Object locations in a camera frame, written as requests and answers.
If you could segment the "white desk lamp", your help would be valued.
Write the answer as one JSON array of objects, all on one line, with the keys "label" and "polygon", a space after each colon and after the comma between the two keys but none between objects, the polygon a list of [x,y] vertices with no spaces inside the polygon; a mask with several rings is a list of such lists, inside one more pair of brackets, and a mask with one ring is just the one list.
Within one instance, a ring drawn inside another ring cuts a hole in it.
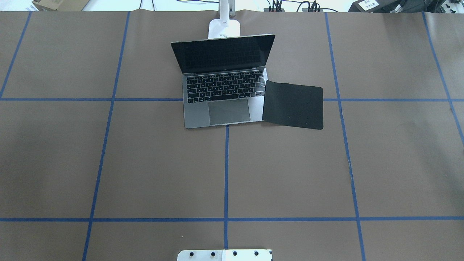
[{"label": "white desk lamp", "polygon": [[219,18],[209,23],[208,39],[240,36],[240,23],[234,20],[235,0],[219,0]]}]

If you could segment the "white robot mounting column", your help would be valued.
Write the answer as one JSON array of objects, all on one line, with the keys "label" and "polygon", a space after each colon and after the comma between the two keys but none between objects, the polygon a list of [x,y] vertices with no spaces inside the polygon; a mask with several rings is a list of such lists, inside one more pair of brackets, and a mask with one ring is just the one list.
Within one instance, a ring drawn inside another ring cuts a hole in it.
[{"label": "white robot mounting column", "polygon": [[202,249],[182,250],[178,261],[272,261],[272,250],[268,249]]}]

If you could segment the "grey laptop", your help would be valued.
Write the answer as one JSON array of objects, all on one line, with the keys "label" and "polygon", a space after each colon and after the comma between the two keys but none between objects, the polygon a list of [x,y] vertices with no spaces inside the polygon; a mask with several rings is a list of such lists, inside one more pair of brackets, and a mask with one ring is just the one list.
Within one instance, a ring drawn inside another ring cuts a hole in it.
[{"label": "grey laptop", "polygon": [[262,121],[274,34],[171,43],[186,129]]}]

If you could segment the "cardboard box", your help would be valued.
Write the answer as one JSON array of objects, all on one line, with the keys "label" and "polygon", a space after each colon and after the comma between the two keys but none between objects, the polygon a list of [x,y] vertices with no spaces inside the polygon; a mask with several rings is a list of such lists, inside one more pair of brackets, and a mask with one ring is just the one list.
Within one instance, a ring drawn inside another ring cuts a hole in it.
[{"label": "cardboard box", "polygon": [[80,12],[89,0],[32,0],[39,11]]}]

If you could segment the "black mouse pad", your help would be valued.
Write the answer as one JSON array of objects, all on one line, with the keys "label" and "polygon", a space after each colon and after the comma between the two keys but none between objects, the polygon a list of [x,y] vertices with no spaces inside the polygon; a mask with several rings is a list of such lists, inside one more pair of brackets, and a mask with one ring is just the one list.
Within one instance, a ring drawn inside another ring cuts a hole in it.
[{"label": "black mouse pad", "polygon": [[268,80],[262,120],[284,126],[323,129],[323,88]]}]

